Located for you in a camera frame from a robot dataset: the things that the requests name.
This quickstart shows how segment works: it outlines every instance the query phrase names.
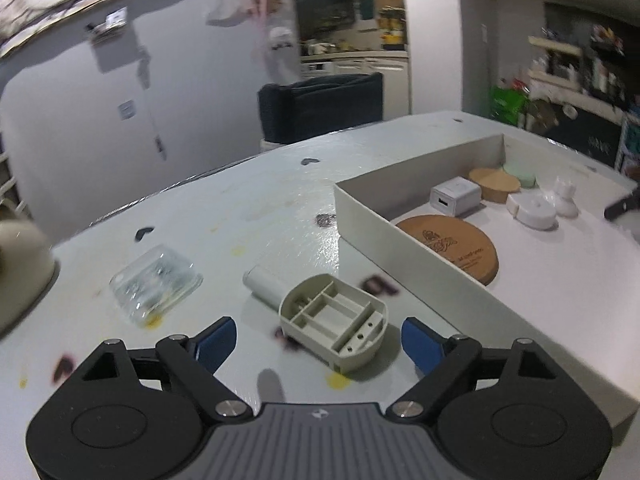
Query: black chair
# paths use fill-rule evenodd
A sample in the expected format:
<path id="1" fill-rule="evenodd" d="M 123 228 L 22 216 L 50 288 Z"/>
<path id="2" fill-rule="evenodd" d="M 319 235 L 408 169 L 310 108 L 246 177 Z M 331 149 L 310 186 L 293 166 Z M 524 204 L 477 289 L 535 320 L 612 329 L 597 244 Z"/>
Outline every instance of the black chair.
<path id="1" fill-rule="evenodd" d="M 264 140 L 292 144 L 382 120 L 383 75 L 320 76 L 258 92 Z"/>

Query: brown round coaster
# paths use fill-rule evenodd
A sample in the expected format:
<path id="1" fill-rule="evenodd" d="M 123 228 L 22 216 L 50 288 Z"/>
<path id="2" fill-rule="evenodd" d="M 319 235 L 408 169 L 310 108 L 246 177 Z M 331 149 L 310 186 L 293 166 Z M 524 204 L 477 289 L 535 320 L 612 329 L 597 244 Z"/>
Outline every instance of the brown round coaster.
<path id="1" fill-rule="evenodd" d="M 476 168 L 469 172 L 469 180 L 482 188 L 482 198 L 498 204 L 507 202 L 509 193 L 520 190 L 520 181 L 503 170 Z"/>
<path id="2" fill-rule="evenodd" d="M 475 225 L 450 216 L 421 215 L 397 226 L 483 285 L 498 274 L 495 246 Z"/>

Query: open cardboard box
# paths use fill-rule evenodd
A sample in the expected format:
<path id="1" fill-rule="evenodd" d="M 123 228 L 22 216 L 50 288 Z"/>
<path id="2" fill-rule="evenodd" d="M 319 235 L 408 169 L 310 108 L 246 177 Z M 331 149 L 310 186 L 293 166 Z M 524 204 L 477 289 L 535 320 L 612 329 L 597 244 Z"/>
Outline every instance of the open cardboard box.
<path id="1" fill-rule="evenodd" d="M 338 230 L 461 333 L 484 346 L 537 341 L 605 413 L 612 426 L 640 404 L 640 246 L 603 218 L 628 194 L 593 161 L 514 130 L 417 156 L 335 184 Z M 437 213 L 431 187 L 505 161 L 536 174 L 542 190 L 556 177 L 577 185 L 577 219 L 539 232 L 504 205 L 484 203 L 465 220 L 494 242 L 500 262 L 488 286 L 395 226 Z"/>

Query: clear plastic package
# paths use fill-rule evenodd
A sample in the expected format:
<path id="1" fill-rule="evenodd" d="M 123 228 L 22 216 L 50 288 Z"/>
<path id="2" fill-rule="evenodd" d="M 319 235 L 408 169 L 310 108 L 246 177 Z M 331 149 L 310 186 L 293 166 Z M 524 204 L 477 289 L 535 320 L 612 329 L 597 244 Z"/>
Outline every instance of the clear plastic package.
<path id="1" fill-rule="evenodd" d="M 158 245 L 121 270 L 109 284 L 129 318 L 146 326 L 201 283 L 202 275 L 189 260 Z"/>

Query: yellow stain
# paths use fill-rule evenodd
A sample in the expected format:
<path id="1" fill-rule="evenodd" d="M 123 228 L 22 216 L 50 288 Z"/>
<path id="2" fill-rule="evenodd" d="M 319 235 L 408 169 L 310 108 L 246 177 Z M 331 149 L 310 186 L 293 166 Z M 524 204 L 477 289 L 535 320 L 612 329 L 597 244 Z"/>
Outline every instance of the yellow stain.
<path id="1" fill-rule="evenodd" d="M 148 328 L 149 330 L 154 330 L 158 328 L 160 325 L 162 325 L 162 316 L 160 316 L 160 314 L 154 314 L 146 322 L 145 328 Z"/>
<path id="2" fill-rule="evenodd" d="M 233 256 L 242 256 L 246 252 L 246 247 L 244 245 L 235 246 L 231 249 L 231 254 Z"/>
<path id="3" fill-rule="evenodd" d="M 344 375 L 340 375 L 338 372 L 330 373 L 329 375 L 327 375 L 327 377 L 325 377 L 325 379 L 327 386 L 329 386 L 329 388 L 331 388 L 332 390 L 343 390 L 347 386 L 349 386 L 349 384 L 351 384 L 351 379 L 345 377 Z"/>

